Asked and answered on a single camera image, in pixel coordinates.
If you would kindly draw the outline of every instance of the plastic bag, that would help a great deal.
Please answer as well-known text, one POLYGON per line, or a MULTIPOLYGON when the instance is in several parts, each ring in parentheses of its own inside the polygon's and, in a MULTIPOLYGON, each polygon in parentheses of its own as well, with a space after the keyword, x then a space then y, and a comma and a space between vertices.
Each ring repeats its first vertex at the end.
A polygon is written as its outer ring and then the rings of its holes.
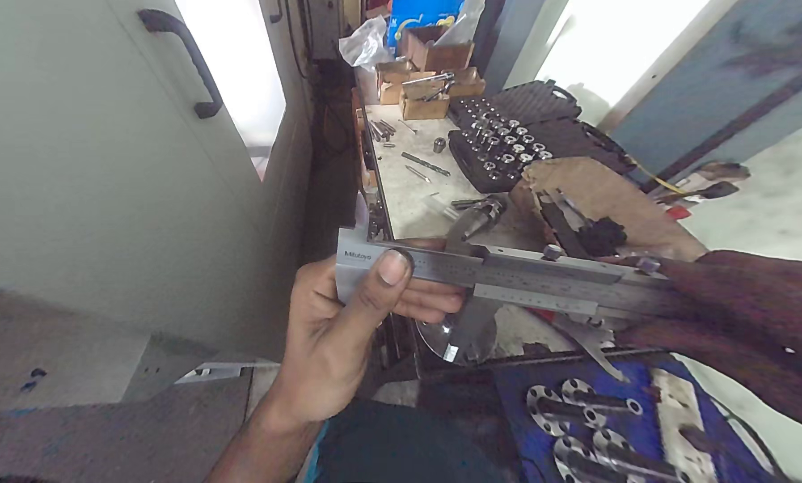
POLYGON ((458 21, 434 43, 436 46, 455 46, 472 41, 478 27, 478 19, 484 11, 484 0, 466 0, 460 8, 458 21))
POLYGON ((383 46, 386 36, 386 20, 374 17, 365 21, 350 37, 338 40, 338 51, 342 59, 353 67, 362 66, 374 72, 374 65, 390 62, 393 55, 383 46))

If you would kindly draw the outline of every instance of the cardboard box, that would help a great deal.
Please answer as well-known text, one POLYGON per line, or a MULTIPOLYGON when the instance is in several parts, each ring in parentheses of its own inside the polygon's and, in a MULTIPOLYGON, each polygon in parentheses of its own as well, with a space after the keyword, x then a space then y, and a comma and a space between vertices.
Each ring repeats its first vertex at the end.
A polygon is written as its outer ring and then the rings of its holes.
POLYGON ((436 72, 407 72, 406 74, 392 73, 386 76, 385 79, 390 79, 389 82, 378 83, 377 92, 380 97, 380 104, 398 104, 401 99, 401 82, 422 79, 436 74, 436 72))
POLYGON ((401 55, 405 55, 419 71, 454 71, 470 65, 472 42, 456 46, 428 45, 448 30, 445 26, 405 28, 401 35, 401 55))
POLYGON ((488 82, 485 82, 478 74, 475 67, 467 67, 462 71, 454 71, 455 83, 449 89, 451 97, 463 97, 465 95, 482 95, 488 82))
POLYGON ((386 47, 395 52, 408 27, 450 26, 457 21, 464 0, 393 0, 386 47))
POLYGON ((418 82, 402 86, 400 100, 402 117, 405 120, 445 118, 451 99, 448 95, 441 93, 433 101, 420 101, 422 97, 435 93, 445 85, 445 82, 418 82))

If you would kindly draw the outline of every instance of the cabinet handle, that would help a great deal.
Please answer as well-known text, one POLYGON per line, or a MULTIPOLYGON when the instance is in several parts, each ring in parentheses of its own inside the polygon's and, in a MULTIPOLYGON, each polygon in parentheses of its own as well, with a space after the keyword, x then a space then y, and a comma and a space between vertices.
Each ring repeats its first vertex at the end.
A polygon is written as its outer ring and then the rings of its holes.
POLYGON ((192 33, 186 24, 177 17, 152 8, 139 10, 137 14, 148 32, 171 32, 181 38, 186 51, 189 52, 192 63, 198 70, 198 75, 201 76, 201 80, 204 82, 204 87, 207 88, 207 92, 213 99, 213 102, 196 102, 192 109, 199 119, 215 116, 219 109, 223 107, 223 96, 219 93, 219 89, 216 88, 216 82, 213 80, 211 70, 207 68, 207 63, 204 62, 204 57, 201 55, 201 51, 198 49, 198 45, 195 43, 195 39, 192 38, 192 33))

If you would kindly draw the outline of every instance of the hand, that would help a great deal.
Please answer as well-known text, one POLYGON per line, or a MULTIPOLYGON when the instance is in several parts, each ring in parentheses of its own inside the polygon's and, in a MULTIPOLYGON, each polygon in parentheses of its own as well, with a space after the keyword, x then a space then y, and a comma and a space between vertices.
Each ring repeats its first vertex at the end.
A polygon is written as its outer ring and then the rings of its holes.
POLYGON ((661 263, 704 308, 702 320, 644 324, 617 335, 619 344, 692 357, 802 423, 802 262, 724 251, 661 263))
POLYGON ((365 374, 374 329, 391 310, 427 322, 460 310, 461 289, 410 281, 407 257, 386 251, 346 307, 337 301, 334 256, 299 269, 285 355, 268 393, 280 424, 322 421, 350 403, 365 374))

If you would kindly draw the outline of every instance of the blue box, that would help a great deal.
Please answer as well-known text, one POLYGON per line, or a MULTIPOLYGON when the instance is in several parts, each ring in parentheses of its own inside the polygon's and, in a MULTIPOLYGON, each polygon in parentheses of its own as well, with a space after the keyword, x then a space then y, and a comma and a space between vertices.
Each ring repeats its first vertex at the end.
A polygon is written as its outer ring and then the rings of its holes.
POLYGON ((451 26, 458 20, 463 4, 464 0, 394 0, 386 46, 395 52, 401 39, 401 30, 407 27, 451 26))

